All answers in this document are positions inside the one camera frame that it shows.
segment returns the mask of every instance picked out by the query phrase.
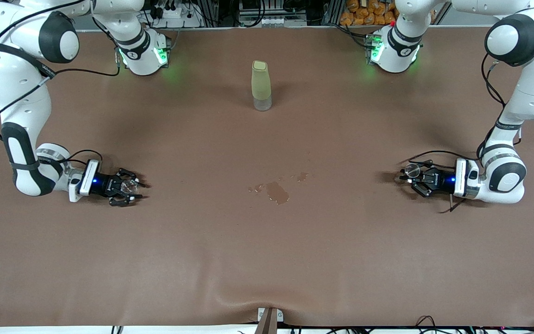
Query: robotic arm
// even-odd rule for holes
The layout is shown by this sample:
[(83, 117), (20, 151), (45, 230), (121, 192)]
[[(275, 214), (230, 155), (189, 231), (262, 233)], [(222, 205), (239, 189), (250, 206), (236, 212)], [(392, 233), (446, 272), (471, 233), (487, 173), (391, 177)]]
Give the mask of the robotic arm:
[[(422, 8), (422, 13), (428, 13), (430, 6), (438, 3), (433, 0), (397, 1), (397, 6), (403, 8), (405, 15), (399, 17), (397, 25), (388, 28), (388, 45), (383, 46), (382, 56), (377, 60), (383, 69), (391, 68), (391, 71), (399, 72), (407, 69), (411, 63), (411, 59), (401, 59), (401, 51), (407, 56), (417, 52), (417, 47), (413, 45), (419, 44), (429, 18), (427, 14), (419, 15), (419, 11), (405, 9), (422, 2), (425, 5), (418, 6)], [(459, 158), (454, 171), (441, 169), (432, 161), (410, 163), (402, 170), (401, 178), (411, 183), (412, 188), (424, 197), (442, 192), (491, 203), (517, 203), (525, 192), (523, 180), (527, 169), (514, 148), (513, 139), (525, 120), (534, 120), (534, 0), (454, 0), (453, 4), (460, 11), (471, 13), (514, 13), (489, 30), (485, 49), (498, 61), (510, 66), (523, 66), (522, 75), (510, 101), (479, 146), (477, 160)], [(402, 36), (407, 36), (414, 44), (406, 45), (407, 39)]]
[(38, 59), (69, 63), (76, 57), (79, 42), (70, 17), (91, 13), (103, 23), (135, 74), (151, 74), (167, 63), (165, 36), (144, 30), (136, 18), (135, 12), (142, 6), (143, 0), (0, 2), (0, 139), (13, 169), (13, 183), (22, 193), (41, 196), (64, 190), (72, 202), (96, 194), (109, 198), (112, 206), (142, 198), (135, 192), (144, 185), (130, 171), (99, 173), (102, 161), (98, 160), (90, 160), (80, 169), (58, 144), (36, 148), (51, 114), (46, 81), (55, 76)]

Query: brown leather tablecloth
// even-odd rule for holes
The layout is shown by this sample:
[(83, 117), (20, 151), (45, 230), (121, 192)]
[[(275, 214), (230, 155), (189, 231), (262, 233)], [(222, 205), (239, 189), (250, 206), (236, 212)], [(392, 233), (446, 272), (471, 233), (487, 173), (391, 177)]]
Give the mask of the brown leather tablecloth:
[[(396, 75), (310, 28), (182, 32), (152, 76), (59, 75), (39, 142), (98, 150), (102, 171), (152, 188), (127, 208), (27, 197), (0, 142), (0, 326), (242, 323), (263, 306), (295, 325), (534, 325), (534, 122), (517, 205), (441, 214), (447, 197), (393, 182), (403, 159), (473, 154), (492, 126), (486, 31), (431, 29)], [(106, 37), (80, 38), (70, 65), (113, 72)], [(252, 107), (255, 59), (268, 112)], [(505, 98), (519, 73), (492, 73)]]

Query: white bracket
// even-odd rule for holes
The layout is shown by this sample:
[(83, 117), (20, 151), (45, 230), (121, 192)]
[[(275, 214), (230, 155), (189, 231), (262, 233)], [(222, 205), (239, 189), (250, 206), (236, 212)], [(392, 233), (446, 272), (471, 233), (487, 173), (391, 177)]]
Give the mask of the white bracket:
[[(281, 311), (281, 309), (276, 309), (277, 312), (277, 322), (284, 322), (284, 313)], [(263, 317), (263, 313), (265, 313), (265, 307), (259, 307), (259, 312), (257, 314), (257, 321), (261, 321), (261, 317)]]

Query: brown table surface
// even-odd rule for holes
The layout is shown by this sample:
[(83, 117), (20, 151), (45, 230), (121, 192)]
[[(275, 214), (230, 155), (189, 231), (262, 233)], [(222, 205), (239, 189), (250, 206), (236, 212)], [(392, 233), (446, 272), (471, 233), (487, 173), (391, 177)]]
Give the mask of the brown table surface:
[[(397, 75), (335, 29), (267, 28), (182, 32), (148, 77), (58, 76), (39, 142), (98, 150), (152, 188), (128, 208), (27, 197), (0, 143), (0, 326), (241, 323), (264, 306), (295, 325), (534, 325), (534, 122), (517, 205), (441, 214), (446, 197), (392, 181), (414, 154), (472, 154), (492, 126), (486, 31), (431, 29)], [(80, 38), (71, 66), (114, 71), (102, 34)], [(252, 108), (255, 59), (268, 112)], [(492, 74), (506, 98), (519, 73)]]

